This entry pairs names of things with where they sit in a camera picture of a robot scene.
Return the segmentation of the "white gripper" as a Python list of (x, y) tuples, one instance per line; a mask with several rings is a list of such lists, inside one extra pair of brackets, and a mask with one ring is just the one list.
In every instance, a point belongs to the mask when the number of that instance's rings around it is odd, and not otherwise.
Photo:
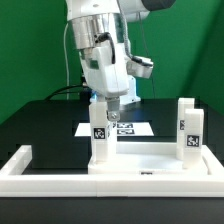
[(81, 50), (79, 56), (87, 85), (107, 97), (108, 120), (118, 121), (119, 96), (129, 90), (123, 45), (115, 45), (115, 63), (112, 63), (111, 47), (107, 44)]

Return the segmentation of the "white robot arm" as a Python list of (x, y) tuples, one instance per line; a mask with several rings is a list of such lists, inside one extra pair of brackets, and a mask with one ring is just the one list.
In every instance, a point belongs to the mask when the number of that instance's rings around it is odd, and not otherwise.
[(107, 102), (107, 118), (120, 119), (120, 98), (129, 92), (129, 76), (148, 78), (149, 58), (131, 54), (127, 23), (176, 0), (65, 0), (67, 20), (87, 85)]

